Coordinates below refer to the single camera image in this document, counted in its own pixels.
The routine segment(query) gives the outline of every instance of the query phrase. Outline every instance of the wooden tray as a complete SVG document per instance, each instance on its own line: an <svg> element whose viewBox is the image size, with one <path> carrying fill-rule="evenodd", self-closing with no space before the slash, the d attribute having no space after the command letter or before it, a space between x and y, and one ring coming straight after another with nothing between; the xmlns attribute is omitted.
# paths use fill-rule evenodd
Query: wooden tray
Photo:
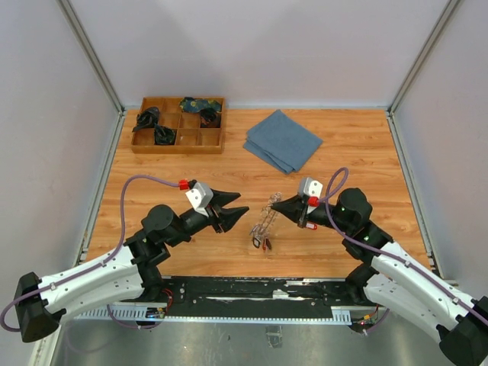
<svg viewBox="0 0 488 366"><path fill-rule="evenodd" d="M179 103L183 97L145 97L139 113L149 107L157 107L161 112L159 124L173 129L176 141L175 145L155 145L154 129L145 128L133 134L132 151L139 154L221 154L226 126L225 98L199 98L215 99L222 104L220 128L200 128L198 113L181 111Z"/></svg>

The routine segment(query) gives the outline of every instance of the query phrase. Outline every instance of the blue cloth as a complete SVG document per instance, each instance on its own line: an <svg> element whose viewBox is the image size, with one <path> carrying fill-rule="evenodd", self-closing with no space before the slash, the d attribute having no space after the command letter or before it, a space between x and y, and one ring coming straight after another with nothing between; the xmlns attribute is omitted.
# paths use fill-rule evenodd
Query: blue cloth
<svg viewBox="0 0 488 366"><path fill-rule="evenodd" d="M289 174L298 172L322 142L277 110L248 131L244 149Z"/></svg>

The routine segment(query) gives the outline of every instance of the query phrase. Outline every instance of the white wall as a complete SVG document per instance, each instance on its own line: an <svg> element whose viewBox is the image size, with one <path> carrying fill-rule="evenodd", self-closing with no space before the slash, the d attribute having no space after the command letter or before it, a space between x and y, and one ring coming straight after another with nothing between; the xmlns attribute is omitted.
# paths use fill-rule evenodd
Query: white wall
<svg viewBox="0 0 488 366"><path fill-rule="evenodd" d="M448 278L488 294L488 2L461 4L396 114Z"/></svg>
<svg viewBox="0 0 488 366"><path fill-rule="evenodd" d="M387 106L446 0L72 0L125 105Z"/></svg>
<svg viewBox="0 0 488 366"><path fill-rule="evenodd" d="M67 269L116 121L55 1L0 0L0 307L20 276ZM14 311L8 323L17 326ZM0 364L32 344L0 329Z"/></svg>

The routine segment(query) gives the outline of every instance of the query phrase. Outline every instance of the metal floor plate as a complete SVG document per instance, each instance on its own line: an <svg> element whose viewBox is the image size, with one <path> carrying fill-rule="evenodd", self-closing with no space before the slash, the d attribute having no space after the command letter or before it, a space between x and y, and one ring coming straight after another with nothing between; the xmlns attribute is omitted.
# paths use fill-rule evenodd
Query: metal floor plate
<svg viewBox="0 0 488 366"><path fill-rule="evenodd" d="M426 334L389 316L365 337L347 326L283 325L280 347L270 326L163 323L134 330L114 322L79 320L62 331L52 366L450 366ZM94 349L101 349L86 354Z"/></svg>

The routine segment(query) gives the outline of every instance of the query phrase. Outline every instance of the purple cable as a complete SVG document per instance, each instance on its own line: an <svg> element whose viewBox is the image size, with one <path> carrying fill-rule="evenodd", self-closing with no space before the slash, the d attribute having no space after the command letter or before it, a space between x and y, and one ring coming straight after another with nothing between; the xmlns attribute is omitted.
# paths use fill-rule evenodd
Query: purple cable
<svg viewBox="0 0 488 366"><path fill-rule="evenodd" d="M340 181L340 183L337 185L336 188L334 188L332 191L330 191L330 188L332 187L332 184L334 183L335 179L337 178L337 176L344 172L344 177L342 178L342 180ZM391 254L389 252L385 252L384 250L381 250L381 249L377 249L377 248L374 248L373 246L369 246L367 244L364 244L362 242L359 242L358 240L356 239L353 239L347 235L345 235L340 229L339 227L337 226L337 224L334 222L334 220L332 219L332 215L330 213L330 207L329 207L329 199L331 198L331 196L333 196L335 193L337 193L337 191L339 191L340 188L342 188L342 186L344 185L347 177L349 175L349 170L346 168L346 167L342 167L340 168L337 172L334 173L334 175L330 178L330 181L327 185L327 189L326 189L326 196L322 199L320 199L319 201L320 202L324 202L326 204L326 213L327 213L327 217L329 218L329 221L330 221L330 224L332 225L332 227L335 229L335 231L337 231L337 233L339 233L344 239L348 240L349 242L357 245L357 246L360 246L364 249L367 249L371 252L375 252L377 254L381 254L381 255L385 255L386 257L390 257L392 259L395 259L397 260L398 262L402 263L403 265L407 262L407 260L399 257L398 255L394 255L394 254ZM449 290L447 290L446 288L444 288L442 285L440 285L435 279L431 278L428 274L426 274L422 269L420 269L419 267L417 267L416 265L413 265L413 264L410 264L409 267L414 270L415 272L417 272L419 275L421 275L422 277L424 277L427 281L429 281L431 284L433 284L434 286L436 286L441 292L443 292L447 297L449 297L450 299L456 299L456 296L453 295ZM461 305L461 307L463 309L465 309L467 312L473 314L473 316L475 316L479 321L481 321L485 326L488 327L488 320L483 318L481 316L481 314L479 314L476 310L474 310L473 308L471 308L469 305L467 305L464 301L462 301L461 299L458 299L458 302L457 302L459 305Z"/></svg>
<svg viewBox="0 0 488 366"><path fill-rule="evenodd" d="M124 199L125 199L125 192L127 190L127 187L129 186L129 183L136 179L149 179L150 181L157 181L158 183L161 183L163 185L168 185L169 187L177 188L178 184L177 183L171 183L170 181L165 181L163 179L159 179L156 177L152 177L151 175L144 175L144 174L138 174L138 175L133 175L127 181L124 183L124 186L122 187L122 192L120 193L120 239L119 243L117 244L117 247L114 249L114 251L106 258L104 259L101 263L97 263L96 265L93 265L90 268L86 268L84 271L81 271L79 273L72 274L71 276L68 276L62 280L59 280L57 282L54 282L53 285L58 287L62 284L65 284L68 281L74 280L75 278L79 278L83 275L86 275L87 273L94 271L97 268L100 268L102 265L105 265L107 262L109 262L114 256L117 255L117 253L120 251L122 248L122 245L124 244L124 238L125 238L125 213L124 213ZM3 329L9 331L9 332L20 332L20 328L12 328L5 322L5 317L7 316L7 312L20 303L21 301L24 301L28 299L29 297L36 296L44 291L47 291L51 288L51 284L48 284L47 286L38 288L37 290L28 292L27 294L24 294L16 299L14 299L9 305L7 305L3 310L2 313L0 313L0 326L2 326Z"/></svg>

